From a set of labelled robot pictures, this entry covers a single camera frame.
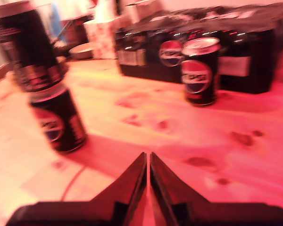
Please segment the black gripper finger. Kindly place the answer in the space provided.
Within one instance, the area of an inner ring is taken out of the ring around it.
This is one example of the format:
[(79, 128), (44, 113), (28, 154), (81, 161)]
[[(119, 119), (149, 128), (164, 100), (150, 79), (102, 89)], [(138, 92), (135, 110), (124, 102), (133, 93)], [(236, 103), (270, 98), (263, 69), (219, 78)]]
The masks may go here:
[(168, 226), (201, 226), (197, 205), (209, 201), (183, 182), (154, 152), (150, 154), (150, 184)]
[(142, 152), (106, 189), (91, 200), (92, 226), (128, 226), (146, 188), (147, 155)]

